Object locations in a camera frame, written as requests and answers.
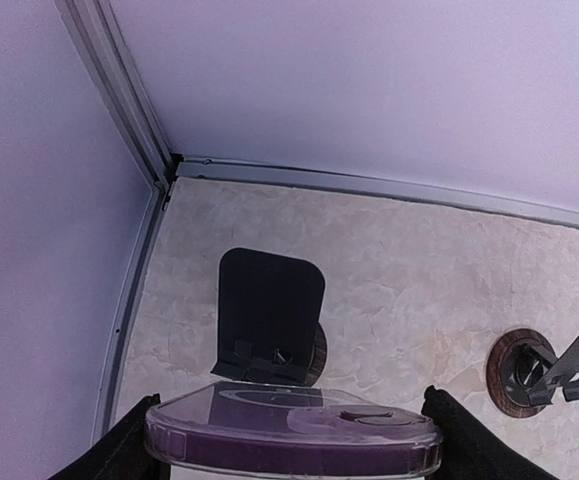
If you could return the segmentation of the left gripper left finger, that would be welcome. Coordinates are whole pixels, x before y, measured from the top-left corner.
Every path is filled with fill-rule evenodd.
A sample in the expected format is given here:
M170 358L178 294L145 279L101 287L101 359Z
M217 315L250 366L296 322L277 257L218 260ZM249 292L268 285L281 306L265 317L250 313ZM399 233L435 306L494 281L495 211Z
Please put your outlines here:
M50 479L161 479L162 463L144 446L146 413L160 403L158 393L143 397L92 448Z

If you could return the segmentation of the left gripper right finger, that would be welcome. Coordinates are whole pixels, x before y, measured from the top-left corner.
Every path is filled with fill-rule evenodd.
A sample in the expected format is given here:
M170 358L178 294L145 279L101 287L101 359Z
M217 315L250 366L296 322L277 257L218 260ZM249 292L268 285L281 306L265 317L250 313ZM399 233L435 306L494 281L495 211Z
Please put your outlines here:
M554 476L509 448L447 391L428 387L421 413L443 433L441 465L431 479L540 480Z

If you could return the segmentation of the clear case phone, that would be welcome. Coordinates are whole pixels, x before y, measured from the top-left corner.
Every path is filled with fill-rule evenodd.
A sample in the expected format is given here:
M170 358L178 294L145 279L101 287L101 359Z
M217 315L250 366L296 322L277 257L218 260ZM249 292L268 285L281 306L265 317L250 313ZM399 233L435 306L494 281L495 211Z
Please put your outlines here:
M217 473L408 479L439 469L443 434L426 416L342 390L218 381L150 407L145 447Z

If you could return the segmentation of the folding phone stand wood base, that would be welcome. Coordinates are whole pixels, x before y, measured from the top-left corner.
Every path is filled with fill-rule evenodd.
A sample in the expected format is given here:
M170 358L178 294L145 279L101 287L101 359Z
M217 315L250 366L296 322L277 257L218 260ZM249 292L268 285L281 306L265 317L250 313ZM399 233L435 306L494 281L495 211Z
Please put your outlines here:
M218 269L217 360L211 373L260 384L313 386L327 344L326 282L313 263L236 247Z

